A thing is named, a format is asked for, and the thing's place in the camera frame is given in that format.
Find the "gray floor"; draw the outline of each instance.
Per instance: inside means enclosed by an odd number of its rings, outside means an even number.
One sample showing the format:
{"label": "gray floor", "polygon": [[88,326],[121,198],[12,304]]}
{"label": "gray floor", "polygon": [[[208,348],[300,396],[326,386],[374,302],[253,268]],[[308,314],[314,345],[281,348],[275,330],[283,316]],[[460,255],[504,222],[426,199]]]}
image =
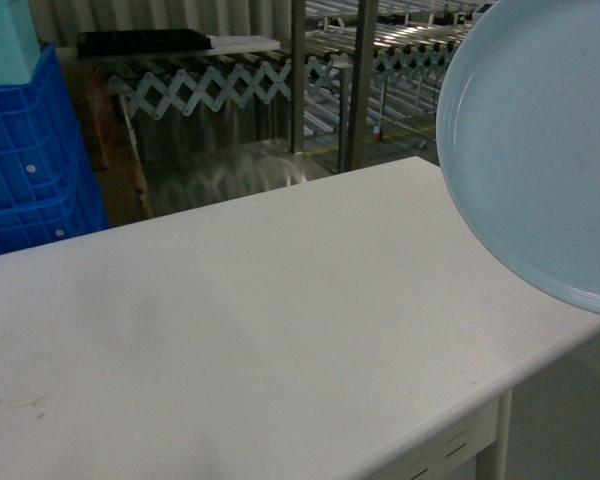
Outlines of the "gray floor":
{"label": "gray floor", "polygon": [[[438,152],[435,143],[435,117],[422,116],[405,122],[407,130],[388,124],[383,129],[381,141],[375,139],[369,130],[365,142],[363,167],[371,167],[405,157],[419,156],[438,165]],[[337,135],[328,135],[307,139],[305,153],[316,163],[332,173],[337,171],[338,159]]]}
{"label": "gray floor", "polygon": [[514,390],[507,480],[600,480],[600,335]]}

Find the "corrugated metal wall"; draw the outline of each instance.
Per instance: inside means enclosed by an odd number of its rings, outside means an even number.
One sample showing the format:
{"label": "corrugated metal wall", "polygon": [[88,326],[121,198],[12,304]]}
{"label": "corrugated metal wall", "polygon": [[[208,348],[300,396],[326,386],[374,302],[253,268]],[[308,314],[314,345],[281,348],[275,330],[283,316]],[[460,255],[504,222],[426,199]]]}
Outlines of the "corrugated metal wall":
{"label": "corrugated metal wall", "polygon": [[193,28],[289,37],[291,0],[29,0],[38,36],[74,46],[79,32]]}

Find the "metal rack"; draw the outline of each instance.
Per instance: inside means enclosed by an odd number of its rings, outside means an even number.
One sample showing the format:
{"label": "metal rack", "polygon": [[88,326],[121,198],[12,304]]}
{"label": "metal rack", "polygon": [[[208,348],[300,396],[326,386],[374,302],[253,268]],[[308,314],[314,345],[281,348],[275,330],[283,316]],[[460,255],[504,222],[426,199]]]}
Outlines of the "metal rack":
{"label": "metal rack", "polygon": [[[435,94],[468,27],[379,25],[374,41],[373,97],[368,122],[432,113]],[[355,28],[329,27],[306,36],[305,136],[332,133],[341,122],[344,71],[352,67]],[[217,57],[134,59],[108,66],[108,87],[155,120],[168,108],[189,116],[199,105],[218,112],[227,102],[245,107],[256,97],[265,105],[276,96],[291,99],[289,50]]]}
{"label": "metal rack", "polygon": [[[480,0],[380,0],[378,15],[404,17],[404,25],[422,23],[420,19],[432,25],[436,15],[444,13],[453,18],[455,25],[460,16],[474,12],[484,3]],[[307,18],[327,20],[323,22],[325,28],[328,20],[354,18],[357,14],[357,0],[307,0]]]}

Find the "stain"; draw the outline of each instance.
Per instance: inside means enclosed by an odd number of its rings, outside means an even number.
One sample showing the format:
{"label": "stain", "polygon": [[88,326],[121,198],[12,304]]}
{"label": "stain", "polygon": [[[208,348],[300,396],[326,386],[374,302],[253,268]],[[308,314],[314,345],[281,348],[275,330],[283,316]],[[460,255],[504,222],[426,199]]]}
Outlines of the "stain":
{"label": "stain", "polygon": [[27,407],[35,408],[38,406],[38,404],[40,402],[45,400],[45,398],[46,398],[46,395],[43,395],[41,397],[36,398],[32,402],[26,402],[26,403],[7,403],[3,398],[0,398],[0,406],[6,408],[8,410],[27,408]]}

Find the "table leg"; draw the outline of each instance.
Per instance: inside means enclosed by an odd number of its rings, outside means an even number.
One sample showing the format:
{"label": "table leg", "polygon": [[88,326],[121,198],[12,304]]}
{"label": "table leg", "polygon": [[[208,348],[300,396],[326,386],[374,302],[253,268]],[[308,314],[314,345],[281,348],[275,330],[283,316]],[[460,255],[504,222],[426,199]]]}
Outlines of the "table leg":
{"label": "table leg", "polygon": [[509,419],[513,390],[500,397],[496,441],[478,454],[476,480],[504,480],[509,444]]}

